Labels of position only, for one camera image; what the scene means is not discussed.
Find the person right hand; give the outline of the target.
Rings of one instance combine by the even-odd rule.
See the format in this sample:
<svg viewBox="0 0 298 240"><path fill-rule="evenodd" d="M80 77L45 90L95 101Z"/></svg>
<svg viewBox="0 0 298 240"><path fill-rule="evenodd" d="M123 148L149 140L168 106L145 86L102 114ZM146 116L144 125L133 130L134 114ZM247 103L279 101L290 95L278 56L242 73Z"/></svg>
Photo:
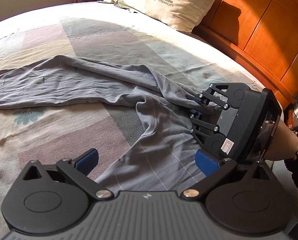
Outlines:
<svg viewBox="0 0 298 240"><path fill-rule="evenodd" d="M270 161L294 159L297 151L297 135L280 120L272 141L262 158Z"/></svg>

